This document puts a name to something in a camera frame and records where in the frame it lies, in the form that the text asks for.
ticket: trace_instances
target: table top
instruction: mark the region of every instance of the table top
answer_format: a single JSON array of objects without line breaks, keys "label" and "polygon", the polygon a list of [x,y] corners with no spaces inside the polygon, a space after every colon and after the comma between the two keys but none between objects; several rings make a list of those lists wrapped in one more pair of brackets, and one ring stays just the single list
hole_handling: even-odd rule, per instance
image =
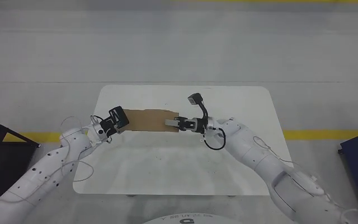
[{"label": "table top", "polygon": [[[201,117],[187,97],[201,93],[209,116],[235,117],[257,133],[283,159],[291,160],[270,96],[263,87],[108,85],[98,97],[95,115],[124,109],[165,109],[187,118]],[[131,132],[113,135],[83,161],[94,174],[73,183],[81,194],[268,195],[266,184],[226,150],[213,151],[191,131]],[[91,169],[79,164],[75,179]]]}]

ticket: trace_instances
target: black cable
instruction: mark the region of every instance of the black cable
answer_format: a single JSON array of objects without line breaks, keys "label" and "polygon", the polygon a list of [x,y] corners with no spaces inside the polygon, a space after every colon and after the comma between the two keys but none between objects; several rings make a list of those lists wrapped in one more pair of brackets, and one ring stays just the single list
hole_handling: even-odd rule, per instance
[{"label": "black cable", "polygon": [[93,115],[93,116],[95,116],[96,118],[99,118],[99,119],[103,120],[103,118],[101,118],[100,116],[97,116],[97,115]]},{"label": "black cable", "polygon": [[220,147],[220,148],[212,148],[207,142],[206,142],[206,140],[205,140],[205,135],[203,135],[203,137],[204,137],[204,143],[206,144],[206,146],[209,148],[209,149],[211,149],[211,150],[222,150],[224,147],[225,147],[225,145],[226,145],[226,134],[225,134],[225,131],[222,129],[222,128],[218,128],[222,133],[223,133],[223,138],[224,138],[224,143],[223,143],[223,145]]}]

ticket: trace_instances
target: concrete floor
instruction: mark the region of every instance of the concrete floor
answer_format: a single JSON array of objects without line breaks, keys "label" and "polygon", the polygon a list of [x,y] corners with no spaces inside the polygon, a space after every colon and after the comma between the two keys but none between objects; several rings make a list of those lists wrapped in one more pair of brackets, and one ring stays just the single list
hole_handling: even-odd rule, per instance
[{"label": "concrete floor", "polygon": [[[89,122],[108,84],[263,86],[283,129],[357,129],[358,15],[335,4],[0,2],[0,123]],[[337,203],[358,207],[336,140],[288,141]],[[37,160],[59,144],[44,144]],[[269,197],[78,195],[69,177],[27,223],[143,223],[182,212],[291,223]]]}]

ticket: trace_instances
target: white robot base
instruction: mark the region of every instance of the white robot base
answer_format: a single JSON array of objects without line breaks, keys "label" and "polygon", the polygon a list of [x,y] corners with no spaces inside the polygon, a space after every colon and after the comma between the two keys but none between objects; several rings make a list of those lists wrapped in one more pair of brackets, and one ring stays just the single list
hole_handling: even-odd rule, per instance
[{"label": "white robot base", "polygon": [[222,216],[205,213],[181,213],[171,214],[156,218],[144,224],[238,224],[238,221],[230,220]]}]

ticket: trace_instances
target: brown cardboard piece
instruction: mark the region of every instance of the brown cardboard piece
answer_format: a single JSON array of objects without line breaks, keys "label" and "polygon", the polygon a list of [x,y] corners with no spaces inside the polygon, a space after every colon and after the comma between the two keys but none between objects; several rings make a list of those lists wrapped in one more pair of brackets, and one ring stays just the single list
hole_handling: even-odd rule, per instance
[{"label": "brown cardboard piece", "polygon": [[166,126],[165,120],[179,116],[179,113],[169,110],[123,110],[129,120],[129,124],[121,130],[134,130],[145,132],[179,132],[175,127]]}]

